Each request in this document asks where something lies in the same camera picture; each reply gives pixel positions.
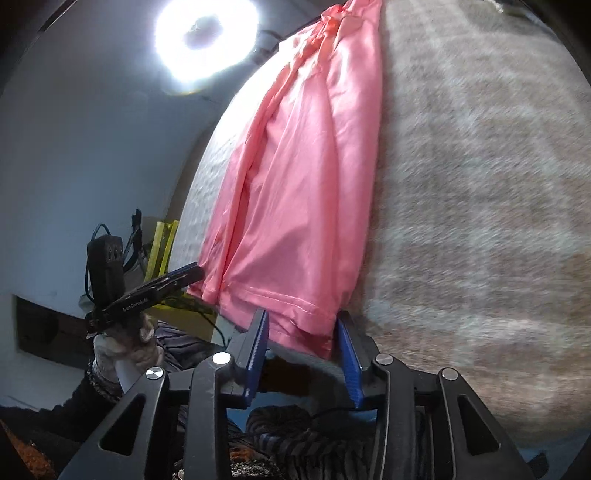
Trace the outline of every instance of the yellow object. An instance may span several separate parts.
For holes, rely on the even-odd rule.
[[[152,250],[144,277],[145,282],[161,277],[168,271],[170,252],[173,249],[177,229],[178,220],[171,223],[156,223]],[[211,341],[214,330],[212,324],[216,321],[216,315],[191,295],[182,292],[175,294],[170,299],[147,309],[146,313],[180,328],[189,335]]]
[[[170,252],[173,248],[174,237],[177,234],[178,220],[172,223],[158,222],[154,232],[152,250],[146,267],[144,281],[161,277],[167,272]]]

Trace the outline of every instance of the white glove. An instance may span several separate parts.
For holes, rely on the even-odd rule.
[[[154,327],[148,316],[140,315],[130,319],[125,327],[115,325],[95,336],[95,361],[92,371],[109,393],[121,393],[115,362],[127,360],[140,374],[155,365],[161,365],[164,358],[162,347],[156,345]]]

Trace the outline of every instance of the cable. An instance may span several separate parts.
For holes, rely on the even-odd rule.
[[[226,343],[226,337],[224,336],[222,331],[219,329],[219,327],[215,323],[213,323],[209,318],[207,318],[203,312],[201,312],[200,310],[197,310],[196,308],[193,307],[193,305],[191,305],[187,301],[184,301],[180,297],[170,296],[170,297],[167,297],[165,300],[168,300],[168,299],[175,302],[180,308],[182,308],[184,310],[189,310],[191,312],[195,312],[195,313],[198,313],[199,315],[201,315],[204,318],[204,320],[206,322],[208,322],[208,324],[211,325],[217,331],[217,333],[219,333],[220,337],[222,338],[223,347],[225,349],[228,348],[228,344]]]
[[[201,315],[205,320],[207,320],[207,322],[209,323],[209,325],[211,325],[213,328],[216,329],[217,333],[220,334],[220,337],[222,337],[222,345],[223,347],[226,349],[228,348],[227,344],[226,344],[226,337],[224,337],[224,334],[222,333],[222,331],[219,329],[219,327],[213,323],[210,319],[208,319],[202,312],[198,312],[197,310],[195,310],[199,315]]]
[[[90,239],[91,242],[96,238],[96,234],[99,233],[100,227],[102,227],[102,228],[105,229],[105,232],[107,232],[107,235],[110,235],[111,234],[111,231],[109,230],[109,228],[104,223],[99,223],[96,226],[94,233],[92,233],[92,237]]]
[[[111,231],[109,230],[109,227],[107,227],[104,223],[99,223],[96,226],[95,231],[92,232],[92,237],[90,237],[90,241],[91,242],[96,238],[96,234],[99,233],[99,230],[101,228],[104,228],[105,229],[105,232],[107,232],[107,235],[110,235],[111,234]],[[85,273],[84,273],[84,293],[85,293],[86,297],[92,303],[95,302],[94,298],[90,295],[90,291],[88,289],[88,258],[86,258],[86,269],[85,269]]]

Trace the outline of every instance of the pink fabric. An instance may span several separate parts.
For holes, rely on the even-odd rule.
[[[233,152],[190,292],[271,340],[327,357],[369,224],[382,99],[381,0],[351,0],[294,51]]]

